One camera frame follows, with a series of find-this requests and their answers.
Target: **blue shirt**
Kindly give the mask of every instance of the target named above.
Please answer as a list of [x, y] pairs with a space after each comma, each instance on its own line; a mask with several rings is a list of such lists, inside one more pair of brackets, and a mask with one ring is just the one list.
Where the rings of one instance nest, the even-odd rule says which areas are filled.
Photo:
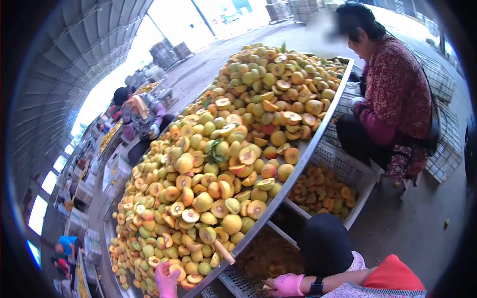
[[69, 256], [73, 252], [71, 251], [70, 243], [74, 245], [74, 242], [78, 239], [75, 236], [61, 236], [60, 239], [58, 239], [58, 243], [63, 246], [64, 254]]

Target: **red patterned jacket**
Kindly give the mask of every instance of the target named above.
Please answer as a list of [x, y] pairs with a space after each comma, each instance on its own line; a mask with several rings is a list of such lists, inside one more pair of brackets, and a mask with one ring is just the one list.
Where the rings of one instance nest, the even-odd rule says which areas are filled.
[[[424, 71], [409, 50], [386, 35], [378, 41], [366, 70], [366, 101], [358, 103], [354, 112], [370, 139], [381, 145], [404, 135], [427, 139], [431, 92]], [[407, 173], [417, 176], [426, 162], [427, 151], [414, 147]]]

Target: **metal roof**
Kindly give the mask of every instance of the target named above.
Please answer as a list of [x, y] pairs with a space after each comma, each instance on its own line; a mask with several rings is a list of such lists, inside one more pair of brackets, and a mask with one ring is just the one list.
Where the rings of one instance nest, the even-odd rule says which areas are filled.
[[71, 0], [39, 33], [13, 107], [17, 199], [68, 136], [89, 91], [124, 63], [153, 0]]

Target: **pallet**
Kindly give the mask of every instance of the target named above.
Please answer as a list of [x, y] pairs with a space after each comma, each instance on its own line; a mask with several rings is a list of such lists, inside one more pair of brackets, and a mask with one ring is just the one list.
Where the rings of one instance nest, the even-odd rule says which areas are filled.
[[269, 21], [269, 25], [272, 25], [273, 24], [278, 24], [278, 23], [281, 23], [281, 22], [284, 22], [284, 21], [288, 21], [289, 19], [293, 18], [294, 16], [288, 16], [286, 18], [283, 18], [283, 19], [279, 19], [279, 20], [274, 20], [274, 21]]

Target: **pink gloved hand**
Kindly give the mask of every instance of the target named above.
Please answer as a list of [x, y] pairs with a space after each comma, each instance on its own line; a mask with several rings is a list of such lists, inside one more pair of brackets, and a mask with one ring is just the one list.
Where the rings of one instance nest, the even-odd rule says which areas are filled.
[[269, 295], [272, 297], [305, 296], [300, 292], [300, 283], [304, 277], [304, 274], [296, 275], [288, 273], [280, 275], [276, 279], [267, 279], [267, 285], [272, 287], [272, 289], [269, 290]]
[[169, 262], [160, 263], [156, 267], [154, 280], [157, 283], [157, 291], [160, 298], [177, 298], [177, 278], [180, 270], [174, 270], [169, 274]]

